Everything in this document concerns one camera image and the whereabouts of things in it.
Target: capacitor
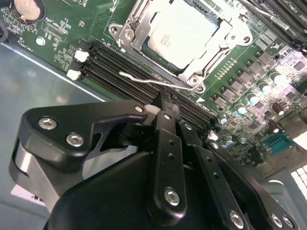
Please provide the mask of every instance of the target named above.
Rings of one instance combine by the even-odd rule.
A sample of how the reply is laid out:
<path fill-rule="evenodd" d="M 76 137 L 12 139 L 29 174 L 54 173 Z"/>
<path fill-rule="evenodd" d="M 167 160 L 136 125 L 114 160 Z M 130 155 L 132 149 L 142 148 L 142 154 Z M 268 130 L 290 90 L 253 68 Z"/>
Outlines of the capacitor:
<path fill-rule="evenodd" d="M 240 138 L 240 143 L 243 144 L 243 145 L 246 144 L 247 141 L 248 141 L 247 138 Z"/>
<path fill-rule="evenodd" d="M 257 104 L 259 102 L 259 97 L 257 97 L 253 92 L 249 93 L 246 97 L 250 104 Z"/>
<path fill-rule="evenodd" d="M 240 115 L 243 115 L 247 112 L 245 106 L 241 103 L 236 104 L 235 109 L 236 109 L 236 112 Z"/>
<path fill-rule="evenodd" d="M 266 82 L 261 82 L 258 87 L 263 94 L 269 94 L 272 91 L 271 86 Z"/>
<path fill-rule="evenodd" d="M 272 109 L 274 110 L 275 113 L 277 113 L 279 116 L 284 115 L 284 110 L 283 108 L 280 107 L 278 103 L 274 103 L 272 105 Z"/>
<path fill-rule="evenodd" d="M 226 146 L 225 142 L 220 141 L 219 143 L 220 143 L 220 145 L 222 146 L 222 148 L 223 148 L 223 149 L 226 149 L 226 148 L 227 148 L 227 146 Z"/>
<path fill-rule="evenodd" d="M 220 115 L 220 123 L 221 125 L 227 125 L 227 116 L 225 114 Z"/>
<path fill-rule="evenodd" d="M 232 136 L 227 136 L 224 138 L 225 144 L 227 147 L 230 147 L 234 144 L 233 140 L 232 140 Z"/>
<path fill-rule="evenodd" d="M 278 133 L 279 132 L 279 128 L 278 128 L 276 122 L 270 120 L 268 122 L 268 125 L 269 125 L 269 129 L 270 129 L 271 132 L 273 132 L 273 133 Z"/>
<path fill-rule="evenodd" d="M 271 73 L 270 78 L 276 85 L 284 85 L 287 83 L 286 77 L 281 75 L 279 72 Z"/>

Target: screw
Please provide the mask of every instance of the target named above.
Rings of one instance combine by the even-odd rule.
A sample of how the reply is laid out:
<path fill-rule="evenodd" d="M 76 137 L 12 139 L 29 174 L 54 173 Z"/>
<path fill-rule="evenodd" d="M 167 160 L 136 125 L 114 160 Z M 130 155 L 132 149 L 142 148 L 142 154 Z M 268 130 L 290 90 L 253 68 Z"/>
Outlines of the screw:
<path fill-rule="evenodd" d="M 126 30 L 125 32 L 125 37 L 128 39 L 128 40 L 131 40 L 133 38 L 133 32 L 131 30 Z"/>
<path fill-rule="evenodd" d="M 215 148 L 216 150 L 219 149 L 219 146 L 216 143 L 212 142 L 211 144 L 212 144 L 213 148 Z"/>
<path fill-rule="evenodd" d="M 274 213 L 271 214 L 271 219 L 272 219 L 273 223 L 276 224 L 277 227 L 279 227 L 279 228 L 283 227 L 283 223 Z"/>
<path fill-rule="evenodd" d="M 185 124 L 184 125 L 188 130 L 192 130 L 192 126 L 190 126 L 189 124 Z"/>
<path fill-rule="evenodd" d="M 291 222 L 291 220 L 288 219 L 288 217 L 283 216 L 283 220 L 286 222 L 286 224 L 290 227 L 290 228 L 294 228 L 293 223 Z"/>
<path fill-rule="evenodd" d="M 166 201 L 172 205 L 172 206 L 177 206 L 180 203 L 180 199 L 178 194 L 173 190 L 173 189 L 166 189 L 164 192 L 164 196 Z"/>
<path fill-rule="evenodd" d="M 84 140 L 79 134 L 71 133 L 66 137 L 66 141 L 68 144 L 74 147 L 80 147 L 83 145 Z"/>
<path fill-rule="evenodd" d="M 138 106 L 135 107 L 135 110 L 140 112 L 140 113 L 144 111 L 141 107 L 138 107 Z"/>
<path fill-rule="evenodd" d="M 47 130 L 52 130 L 58 126 L 57 122 L 51 118 L 44 117 L 38 121 L 38 125 Z"/>
<path fill-rule="evenodd" d="M 235 211 L 230 211 L 229 216 L 230 216 L 231 221 L 234 223 L 234 225 L 238 229 L 244 228 L 244 222 L 242 218 Z"/>
<path fill-rule="evenodd" d="M 164 117 L 167 119 L 167 120 L 171 120 L 172 118 L 170 117 L 170 115 L 168 114 L 164 114 Z"/>
<path fill-rule="evenodd" d="M 111 27 L 111 32 L 112 32 L 112 34 L 117 34 L 117 28 L 116 27 L 114 27 L 114 26 L 112 26 Z"/>

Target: cable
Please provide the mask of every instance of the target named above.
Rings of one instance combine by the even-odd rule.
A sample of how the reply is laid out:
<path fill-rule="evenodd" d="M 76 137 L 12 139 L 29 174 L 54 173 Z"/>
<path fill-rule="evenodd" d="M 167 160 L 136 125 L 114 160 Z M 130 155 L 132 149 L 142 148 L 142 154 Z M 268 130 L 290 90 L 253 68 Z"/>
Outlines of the cable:
<path fill-rule="evenodd" d="M 9 37 L 9 32 L 8 32 L 8 29 L 6 28 L 6 25 L 3 19 L 0 19 L 0 28 L 3 31 L 2 37 L 0 38 L 0 43 L 3 43 Z"/>

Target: motherboard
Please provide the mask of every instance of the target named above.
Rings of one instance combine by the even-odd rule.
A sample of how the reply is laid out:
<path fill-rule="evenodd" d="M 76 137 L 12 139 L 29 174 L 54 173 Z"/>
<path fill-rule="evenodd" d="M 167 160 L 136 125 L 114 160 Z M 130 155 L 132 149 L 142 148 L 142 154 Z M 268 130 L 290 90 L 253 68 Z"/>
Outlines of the motherboard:
<path fill-rule="evenodd" d="M 72 80 L 144 104 L 171 90 L 238 160 L 296 143 L 281 121 L 307 119 L 305 1 L 32 1 L 1 9 L 7 30 Z"/>

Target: black metal arm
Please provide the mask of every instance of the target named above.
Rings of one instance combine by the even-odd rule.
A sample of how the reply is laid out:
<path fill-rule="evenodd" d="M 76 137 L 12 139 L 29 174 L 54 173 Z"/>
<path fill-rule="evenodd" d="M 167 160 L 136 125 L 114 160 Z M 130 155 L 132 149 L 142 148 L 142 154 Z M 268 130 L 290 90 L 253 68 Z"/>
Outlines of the black metal arm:
<path fill-rule="evenodd" d="M 82 178 L 85 160 L 128 145 L 138 151 Z M 27 111 L 10 173 L 44 200 L 48 230 L 298 229 L 226 150 L 200 141 L 168 93 L 145 107 L 120 101 Z"/>

